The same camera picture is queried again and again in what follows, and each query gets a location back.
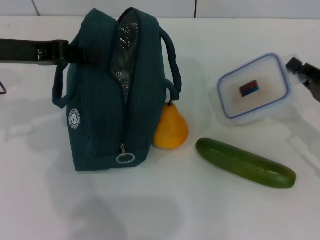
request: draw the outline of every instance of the bag zipper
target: bag zipper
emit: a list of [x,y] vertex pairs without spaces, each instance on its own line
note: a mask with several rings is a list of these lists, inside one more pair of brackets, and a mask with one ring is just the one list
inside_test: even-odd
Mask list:
[[[139,50],[140,50],[140,39],[141,39],[141,24],[140,24],[140,18],[139,18],[139,15],[137,13],[136,10],[132,10],[132,11],[135,11],[135,14],[136,14],[136,19],[137,19],[137,23],[138,23],[138,26],[139,26],[139,30],[138,30],[138,39],[137,39],[137,45],[136,45],[136,49],[135,49],[135,61],[134,61],[134,65],[133,65],[133,71],[131,73],[131,81],[130,81],[130,87],[129,87],[129,92],[128,92],[128,96],[127,96],[127,99],[125,101],[125,92],[121,86],[121,83],[115,79],[114,77],[114,80],[118,83],[118,86],[120,87],[120,91],[121,91],[121,101],[122,101],[122,131],[121,131],[121,141],[120,141],[120,151],[122,152],[117,158],[116,158],[116,161],[120,164],[128,164],[128,163],[131,163],[133,162],[136,157],[135,155],[133,155],[132,153],[127,153],[126,152],[126,149],[125,149],[125,138],[126,138],[126,133],[127,133],[127,127],[128,127],[128,112],[129,112],[129,107],[130,107],[130,103],[131,103],[131,95],[132,95],[132,89],[133,89],[133,86],[134,86],[134,82],[135,82],[135,75],[136,75],[136,69],[137,69],[137,62],[138,62],[138,57],[139,57]],[[122,157],[122,156],[126,156],[126,155],[130,155],[132,156],[132,159],[130,161],[125,161],[125,162],[119,162],[119,158]]]

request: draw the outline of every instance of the blue container rim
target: blue container rim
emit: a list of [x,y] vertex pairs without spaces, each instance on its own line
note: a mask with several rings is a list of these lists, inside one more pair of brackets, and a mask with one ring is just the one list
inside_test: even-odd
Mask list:
[[[221,95],[221,91],[220,91],[220,86],[221,86],[221,83],[222,83],[223,79],[226,78],[226,77],[228,77],[228,76],[230,76],[231,74],[234,74],[234,73],[238,72],[239,70],[244,69],[244,68],[248,67],[249,65],[251,65],[251,64],[253,64],[253,63],[255,63],[255,62],[258,62],[258,61],[260,61],[260,60],[262,60],[262,59],[264,59],[264,58],[267,58],[267,57],[274,57],[274,58],[276,59],[278,65],[279,65],[279,68],[280,68],[281,73],[282,73],[283,81],[284,81],[284,84],[285,84],[285,88],[286,88],[285,94],[284,94],[282,97],[280,97],[279,99],[277,99],[277,100],[271,101],[271,102],[269,102],[269,103],[266,103],[266,104],[264,104],[264,105],[262,105],[262,106],[259,106],[259,107],[256,107],[256,108],[254,108],[254,109],[251,109],[251,110],[249,110],[249,111],[243,112],[243,113],[241,113],[241,114],[238,114],[238,115],[235,115],[235,116],[230,116],[230,115],[228,115],[228,113],[227,113],[227,111],[226,111],[226,107],[225,107],[224,101],[223,101],[223,98],[222,98],[222,95]],[[223,77],[221,77],[221,78],[219,79],[218,83],[217,83],[217,90],[218,90],[218,95],[219,95],[219,98],[220,98],[220,102],[221,102],[221,105],[222,105],[223,112],[224,112],[225,116],[226,116],[228,119],[231,119],[231,120],[232,120],[232,119],[236,119],[236,118],[242,117],[242,116],[244,116],[244,115],[250,114],[250,113],[252,113],[252,112],[255,112],[255,111],[259,110],[259,109],[263,109],[263,108],[265,108],[265,107],[267,107],[267,106],[270,106],[270,105],[272,105],[272,104],[275,104],[275,103],[277,103],[277,102],[285,99],[285,98],[289,95],[290,88],[289,88],[288,77],[287,77],[287,75],[285,74],[285,71],[284,71],[284,69],[283,69],[283,67],[282,67],[282,64],[281,64],[281,61],[280,61],[279,56],[278,56],[277,54],[275,54],[275,53],[268,53],[268,54],[266,54],[266,55],[263,55],[263,56],[255,59],[255,60],[247,63],[246,65],[243,65],[243,66],[237,68],[236,70],[233,70],[233,71],[227,73],[227,74],[224,75]]]

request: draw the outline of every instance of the cucumber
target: cucumber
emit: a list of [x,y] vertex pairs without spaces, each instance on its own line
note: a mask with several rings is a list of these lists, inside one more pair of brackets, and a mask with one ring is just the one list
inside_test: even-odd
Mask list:
[[290,168],[210,138],[200,138],[196,150],[208,162],[257,184],[277,189],[292,188],[297,175]]

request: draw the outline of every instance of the white table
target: white table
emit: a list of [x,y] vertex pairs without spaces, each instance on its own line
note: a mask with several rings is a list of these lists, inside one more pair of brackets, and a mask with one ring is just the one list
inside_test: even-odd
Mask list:
[[[0,38],[71,41],[82,17],[0,17]],[[176,103],[190,134],[173,151],[151,148],[136,168],[77,173],[65,110],[51,102],[54,66],[0,64],[0,239],[319,240],[320,103],[296,87],[296,112],[226,127],[209,91],[223,74],[269,52],[320,67],[320,21],[159,19],[175,43],[183,87]],[[166,75],[171,78],[169,64]],[[195,152],[201,137],[292,168],[292,189],[221,171]]]

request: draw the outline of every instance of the gray wall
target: gray wall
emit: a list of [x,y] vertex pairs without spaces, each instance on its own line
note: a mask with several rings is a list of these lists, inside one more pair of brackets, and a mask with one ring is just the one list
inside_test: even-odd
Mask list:
[[[192,18],[196,0],[34,0],[44,16],[83,16],[97,8],[119,17],[136,7],[156,17]],[[320,19],[319,0],[197,0],[199,18]],[[32,0],[0,0],[0,15],[37,15]]]

